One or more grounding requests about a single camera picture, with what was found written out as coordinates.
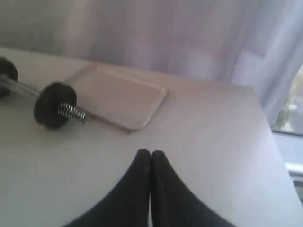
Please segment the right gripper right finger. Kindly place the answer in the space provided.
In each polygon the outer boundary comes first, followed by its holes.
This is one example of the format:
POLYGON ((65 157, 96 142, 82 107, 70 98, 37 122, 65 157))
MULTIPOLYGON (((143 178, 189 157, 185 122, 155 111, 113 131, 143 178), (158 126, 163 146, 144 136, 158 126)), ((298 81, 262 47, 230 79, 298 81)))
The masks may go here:
POLYGON ((154 151, 151 160, 151 216, 154 227, 234 226, 189 190, 163 151, 154 151))

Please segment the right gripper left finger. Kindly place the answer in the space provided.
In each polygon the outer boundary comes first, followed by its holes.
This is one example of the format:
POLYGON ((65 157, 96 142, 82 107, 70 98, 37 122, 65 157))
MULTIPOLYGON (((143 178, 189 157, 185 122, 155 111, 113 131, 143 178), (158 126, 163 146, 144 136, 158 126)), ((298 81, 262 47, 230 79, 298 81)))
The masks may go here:
POLYGON ((95 206, 68 223, 68 227, 147 227, 151 154, 137 151, 126 173, 95 206))

